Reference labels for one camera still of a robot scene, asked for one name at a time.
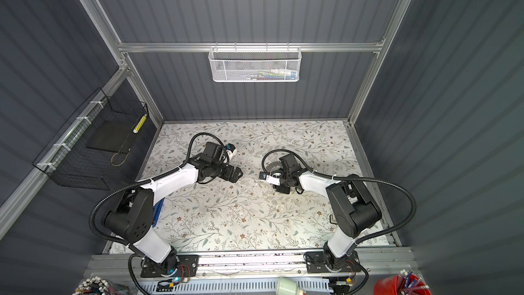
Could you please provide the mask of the perforated metal ring disc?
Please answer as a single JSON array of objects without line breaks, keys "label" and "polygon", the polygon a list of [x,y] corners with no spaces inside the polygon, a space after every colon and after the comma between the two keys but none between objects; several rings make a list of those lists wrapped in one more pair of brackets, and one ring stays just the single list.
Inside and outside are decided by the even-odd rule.
[{"label": "perforated metal ring disc", "polygon": [[260,179],[264,179],[268,176],[281,178],[284,173],[281,162],[272,162],[265,166],[265,169],[260,173]]}]

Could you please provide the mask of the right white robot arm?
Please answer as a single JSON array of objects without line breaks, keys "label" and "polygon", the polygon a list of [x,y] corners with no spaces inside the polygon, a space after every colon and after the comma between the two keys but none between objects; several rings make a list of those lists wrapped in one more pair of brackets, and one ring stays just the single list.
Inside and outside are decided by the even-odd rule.
[{"label": "right white robot arm", "polygon": [[360,176],[352,174],[355,180],[350,181],[321,176],[300,165],[289,150],[284,152],[276,164],[262,165],[259,177],[279,193],[288,194],[294,188],[300,194],[310,191],[328,199],[337,228],[323,246],[323,263],[329,271],[338,272],[364,230],[382,219],[382,211]]}]

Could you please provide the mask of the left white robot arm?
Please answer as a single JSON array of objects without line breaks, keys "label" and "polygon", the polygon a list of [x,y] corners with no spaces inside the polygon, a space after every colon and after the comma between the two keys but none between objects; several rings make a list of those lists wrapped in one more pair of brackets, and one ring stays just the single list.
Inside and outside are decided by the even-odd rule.
[{"label": "left white robot arm", "polygon": [[231,165],[236,147],[221,142],[207,142],[204,150],[191,154],[188,150],[183,163],[159,176],[144,179],[131,187],[123,187],[102,203],[110,208],[101,224],[108,229],[113,243],[121,243],[143,260],[144,269],[155,276],[180,279],[190,274],[180,262],[177,250],[155,230],[165,198],[184,187],[207,184],[217,178],[237,182],[243,172]]}]

